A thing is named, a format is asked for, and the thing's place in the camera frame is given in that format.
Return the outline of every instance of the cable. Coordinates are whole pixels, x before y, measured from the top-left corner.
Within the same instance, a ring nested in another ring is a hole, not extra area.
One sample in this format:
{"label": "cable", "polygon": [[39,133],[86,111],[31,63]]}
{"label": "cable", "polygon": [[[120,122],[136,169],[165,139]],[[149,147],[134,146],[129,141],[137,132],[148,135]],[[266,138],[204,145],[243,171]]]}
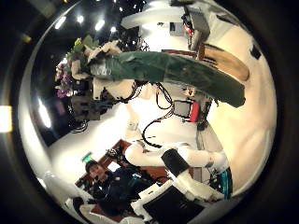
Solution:
{"label": "cable", "polygon": [[161,122],[161,121],[155,119],[155,120],[153,120],[151,123],[149,123],[149,124],[145,127],[145,129],[143,130],[143,132],[142,132],[142,138],[143,138],[143,140],[145,141],[145,143],[147,143],[148,145],[150,145],[150,146],[152,146],[152,147],[160,148],[160,147],[162,147],[161,145],[158,145],[158,144],[154,144],[154,143],[149,142],[149,141],[147,140],[146,136],[145,136],[145,135],[146,135],[146,130],[148,129],[148,127],[149,127],[151,124],[155,123],[155,122]]}
{"label": "cable", "polygon": [[127,98],[122,98],[121,97],[120,100],[116,101],[116,103],[121,102],[121,103],[127,104],[130,100],[135,99],[140,94],[141,91],[142,91],[142,86],[137,86],[136,83],[134,83],[133,86],[132,86],[131,94]]}
{"label": "cable", "polygon": [[169,119],[171,116],[173,116],[174,112],[175,112],[175,104],[173,103],[173,104],[171,104],[171,109],[170,109],[165,115],[163,115],[162,117],[160,117],[160,118],[158,118],[158,119],[153,120],[151,123],[149,123],[149,124],[145,127],[145,129],[143,130],[143,132],[142,132],[142,134],[141,134],[141,135],[142,135],[142,139],[145,141],[145,143],[147,143],[148,145],[150,145],[150,146],[152,146],[152,147],[157,147],[157,148],[162,147],[161,145],[151,143],[151,142],[149,142],[149,141],[147,140],[147,138],[146,138],[146,130],[147,130],[148,127],[149,127],[151,124],[153,124],[153,123],[161,122],[161,120],[163,120],[163,119]]}
{"label": "cable", "polygon": [[[171,105],[173,104],[171,95],[169,94],[169,92],[167,91],[167,89],[160,82],[157,82],[156,85],[158,87],[158,90],[156,91],[156,103],[157,103],[157,106],[160,109],[169,109],[171,107]],[[170,104],[170,106],[168,106],[168,107],[162,107],[162,106],[159,105],[159,97],[158,97],[159,96],[159,91],[162,92],[162,94],[164,95],[165,100]]]}
{"label": "cable", "polygon": [[71,133],[83,133],[87,130],[87,128],[88,128],[88,121],[85,119],[81,122],[81,126],[72,130]]}

